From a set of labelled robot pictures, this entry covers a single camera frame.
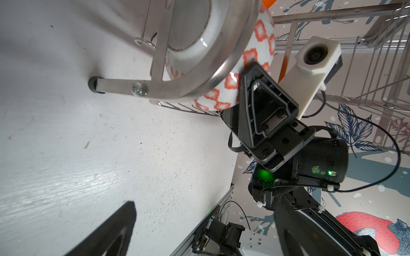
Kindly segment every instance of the white bowl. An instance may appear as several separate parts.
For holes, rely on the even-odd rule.
[[[224,22],[229,0],[175,1],[165,58],[171,79],[183,76],[206,55]],[[239,74],[256,60],[266,71],[275,52],[275,25],[261,5],[257,22],[245,51],[229,75],[214,89],[195,100],[203,110],[218,111],[239,103]]]

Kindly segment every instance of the patterned bowl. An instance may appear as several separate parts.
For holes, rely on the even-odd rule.
[[[227,0],[175,1],[165,58],[166,70],[171,79],[183,76],[206,55],[218,36],[228,7]],[[239,74],[242,70],[254,60],[266,71],[269,69],[275,52],[274,28],[270,13],[261,5],[254,31],[242,57],[223,81],[195,100],[198,108],[218,111],[239,103]]]

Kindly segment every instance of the white tabletop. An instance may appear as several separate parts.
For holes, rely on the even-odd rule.
[[[88,89],[93,75],[149,79],[133,2],[0,3],[1,255],[64,255],[127,200],[128,254],[169,255],[229,190],[220,118]]]

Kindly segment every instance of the metal dish rack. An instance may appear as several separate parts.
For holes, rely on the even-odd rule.
[[[257,6],[259,1],[255,2],[256,4],[252,3],[252,5],[250,6]],[[236,4],[245,5],[245,2],[241,1],[241,3],[237,2]],[[158,76],[162,75],[162,73],[158,70],[163,71],[164,66],[164,60],[162,58],[165,57],[166,53],[169,26],[172,17],[172,8],[169,8],[170,6],[173,6],[173,0],[166,1],[166,13],[164,15],[165,18],[163,18],[163,20],[168,19],[169,24],[168,26],[165,26],[165,23],[162,22],[159,28],[158,42],[159,44],[161,44],[160,47],[155,46],[152,43],[152,39],[156,34],[151,36],[151,41],[144,39],[146,21],[150,7],[150,0],[148,0],[147,4],[141,37],[137,37],[134,39],[137,45],[145,43],[150,45],[155,51],[150,74],[152,73],[152,69],[154,68],[154,76],[156,76],[156,79],[154,79],[154,76],[152,76],[153,79],[147,82],[158,83],[158,81],[162,81],[161,79],[158,80]],[[288,60],[291,52],[298,51],[307,41],[294,40],[297,25],[299,22],[359,18],[370,16],[379,16],[379,18],[387,17],[386,21],[383,22],[383,27],[377,33],[375,33],[373,36],[369,38],[361,38],[360,36],[358,36],[355,39],[334,39],[341,43],[342,53],[352,52],[353,54],[350,60],[349,71],[346,76],[344,86],[342,88],[342,93],[340,95],[328,95],[327,101],[334,103],[356,105],[361,109],[365,109],[366,111],[380,115],[381,119],[379,125],[385,128],[393,136],[395,136],[396,141],[400,143],[400,150],[403,153],[410,155],[410,124],[404,121],[406,117],[410,117],[410,98],[408,97],[410,95],[410,89],[408,92],[404,93],[404,96],[407,96],[407,98],[403,96],[402,92],[403,89],[405,89],[403,83],[408,82],[408,79],[410,78],[408,75],[406,75],[410,64],[410,36],[405,35],[407,23],[410,21],[409,13],[410,1],[388,5],[320,11],[303,14],[291,14],[287,16],[274,16],[273,20],[275,24],[291,24],[287,41],[277,41],[276,44],[276,51],[284,52],[285,54],[278,80],[280,81],[286,74]],[[243,27],[249,29],[249,24],[246,24]],[[362,87],[362,92],[360,95],[354,97],[347,97],[346,95],[344,95],[344,91],[346,84],[349,81],[350,68],[355,60],[355,53],[363,51],[373,52],[373,54],[372,59],[369,63],[365,83]],[[393,56],[391,61],[387,61],[388,56]],[[379,81],[381,73],[384,70],[388,70],[389,78],[387,79],[386,83],[382,85],[379,84]],[[140,97],[146,95],[146,92],[144,92],[144,88],[141,87],[141,84],[138,82],[138,80],[128,80],[127,83],[124,82],[125,80],[106,80],[109,81],[101,82],[102,86],[100,86],[100,88],[103,89],[102,91],[129,94]],[[128,88],[130,87],[130,82],[134,82],[132,84],[132,93],[128,91],[125,92],[125,90],[128,90]],[[195,106],[195,102],[192,101],[193,99],[194,98],[191,95],[190,101],[187,101],[186,103],[179,103],[178,101],[176,101],[177,103],[175,103],[175,101],[169,102],[166,100],[150,100],[150,102],[152,104],[166,107],[169,109],[210,116],[220,116],[220,111],[205,111],[197,108]],[[387,140],[387,136],[383,133],[383,131],[379,129],[377,129],[376,131],[373,144],[378,147],[395,150],[392,144],[390,144]]]

